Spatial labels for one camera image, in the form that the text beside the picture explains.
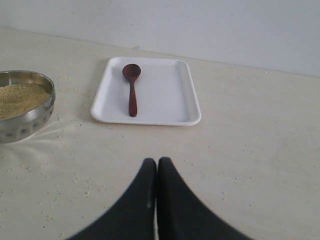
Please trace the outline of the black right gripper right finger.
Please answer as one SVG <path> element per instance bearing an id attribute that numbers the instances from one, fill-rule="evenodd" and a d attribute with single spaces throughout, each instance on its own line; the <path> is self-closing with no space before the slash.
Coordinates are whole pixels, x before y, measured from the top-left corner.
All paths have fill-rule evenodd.
<path id="1" fill-rule="evenodd" d="M 206 207 L 169 157 L 158 162 L 156 215 L 160 240 L 249 240 Z"/>

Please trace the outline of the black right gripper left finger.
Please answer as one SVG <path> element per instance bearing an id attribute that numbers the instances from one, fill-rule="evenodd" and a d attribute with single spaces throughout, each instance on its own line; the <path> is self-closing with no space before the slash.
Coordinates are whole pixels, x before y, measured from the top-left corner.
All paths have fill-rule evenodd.
<path id="1" fill-rule="evenodd" d="M 157 164 L 146 158 L 123 195 L 71 240 L 153 240 Z"/>

